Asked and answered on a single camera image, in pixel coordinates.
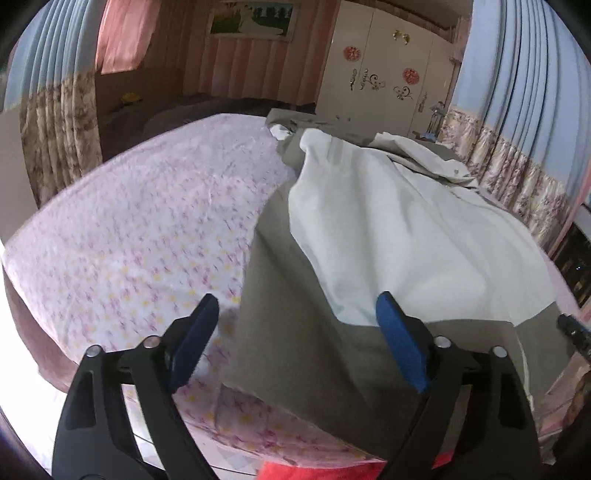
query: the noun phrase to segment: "white wardrobe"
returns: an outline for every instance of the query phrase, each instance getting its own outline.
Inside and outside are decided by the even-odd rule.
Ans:
[[[360,133],[426,132],[452,79],[452,45],[381,10],[342,1],[316,103]]]

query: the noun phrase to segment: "floral curtain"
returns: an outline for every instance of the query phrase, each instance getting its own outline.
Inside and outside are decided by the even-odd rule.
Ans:
[[[541,0],[474,3],[439,142],[549,249],[591,155],[591,66]]]
[[[20,108],[37,205],[102,163],[94,60],[105,0],[52,0],[19,39],[5,108]]]

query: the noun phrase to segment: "flower decal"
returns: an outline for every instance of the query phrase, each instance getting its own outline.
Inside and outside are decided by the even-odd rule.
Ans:
[[[347,61],[358,61],[361,58],[361,50],[349,45],[343,49],[343,55]]]
[[[421,80],[421,77],[414,69],[404,69],[402,78],[409,85],[416,85]]]

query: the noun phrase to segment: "white cloth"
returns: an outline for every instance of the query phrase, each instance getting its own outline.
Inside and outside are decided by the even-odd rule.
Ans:
[[[300,148],[306,160],[290,191],[290,229],[341,322],[376,326],[375,300],[385,290],[426,322],[518,325],[554,301],[527,229],[474,191],[316,129]],[[434,170],[433,157],[409,150]]]
[[[446,179],[451,183],[461,184],[463,187],[478,187],[478,182],[462,162],[452,158],[443,160],[439,155],[411,138],[383,132],[376,134],[368,147],[380,150],[394,150],[398,148],[414,159],[416,163],[399,156],[396,156],[392,160],[410,168],[412,171],[429,177]]]

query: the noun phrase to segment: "yellow object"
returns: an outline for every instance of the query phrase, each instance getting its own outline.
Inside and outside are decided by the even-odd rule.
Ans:
[[[121,96],[121,103],[124,105],[131,105],[132,103],[139,102],[142,99],[137,93],[127,92]]]

